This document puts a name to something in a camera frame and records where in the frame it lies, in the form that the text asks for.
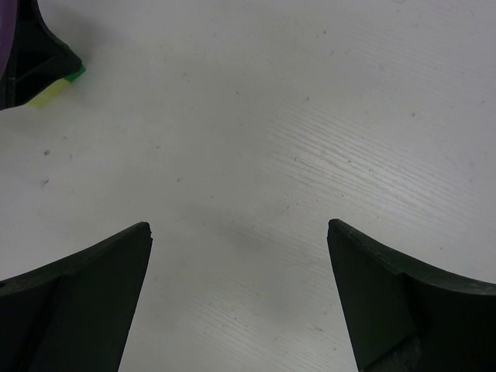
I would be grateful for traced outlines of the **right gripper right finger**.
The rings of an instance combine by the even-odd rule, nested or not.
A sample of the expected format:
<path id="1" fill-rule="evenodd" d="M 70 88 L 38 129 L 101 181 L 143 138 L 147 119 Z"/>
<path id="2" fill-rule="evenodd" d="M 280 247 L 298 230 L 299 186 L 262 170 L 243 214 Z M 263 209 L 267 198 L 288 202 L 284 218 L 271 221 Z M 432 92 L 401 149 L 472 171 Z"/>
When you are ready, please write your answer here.
<path id="1" fill-rule="evenodd" d="M 360 371 L 493 371 L 495 286 L 332 219 L 332 270 Z"/>

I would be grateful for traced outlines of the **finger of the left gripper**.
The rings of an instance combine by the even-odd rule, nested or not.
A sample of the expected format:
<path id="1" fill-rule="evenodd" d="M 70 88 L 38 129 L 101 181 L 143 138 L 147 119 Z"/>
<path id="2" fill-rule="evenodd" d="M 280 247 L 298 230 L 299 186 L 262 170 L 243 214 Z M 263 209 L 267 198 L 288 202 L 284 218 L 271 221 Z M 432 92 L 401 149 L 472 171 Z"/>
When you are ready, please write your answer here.
<path id="1" fill-rule="evenodd" d="M 26 105 L 81 66 L 81 58 L 47 28 L 37 1 L 1 1 L 2 110 Z"/>

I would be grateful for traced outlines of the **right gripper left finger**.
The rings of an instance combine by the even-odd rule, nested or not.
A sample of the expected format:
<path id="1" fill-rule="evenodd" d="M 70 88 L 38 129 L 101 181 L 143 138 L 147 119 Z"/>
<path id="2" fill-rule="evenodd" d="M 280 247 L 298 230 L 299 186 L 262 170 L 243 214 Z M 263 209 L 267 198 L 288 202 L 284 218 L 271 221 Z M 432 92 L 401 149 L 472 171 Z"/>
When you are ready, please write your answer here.
<path id="1" fill-rule="evenodd" d="M 150 259 L 150 225 L 1 282 L 3 371 L 117 371 Z"/>

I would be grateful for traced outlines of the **pale yellow green-top lego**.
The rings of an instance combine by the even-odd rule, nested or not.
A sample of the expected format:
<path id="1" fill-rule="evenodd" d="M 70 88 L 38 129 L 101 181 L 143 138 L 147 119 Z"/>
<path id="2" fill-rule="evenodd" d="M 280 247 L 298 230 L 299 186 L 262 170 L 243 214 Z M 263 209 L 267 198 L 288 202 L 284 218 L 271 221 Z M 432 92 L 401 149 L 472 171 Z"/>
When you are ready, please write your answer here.
<path id="1" fill-rule="evenodd" d="M 84 65 L 82 65 L 81 68 L 77 72 L 75 72 L 73 74 L 69 74 L 66 77 L 63 77 L 63 78 L 55 81 L 50 86 L 45 88 L 38 95 L 36 95 L 34 98 L 32 98 L 27 103 L 27 105 L 32 106 L 32 107 L 37 107 L 38 109 L 45 107 L 46 105 L 48 105 L 50 103 L 50 101 L 53 98 L 55 98 L 65 88 L 69 87 L 74 81 L 76 81 L 85 71 L 86 71 L 86 68 Z"/>

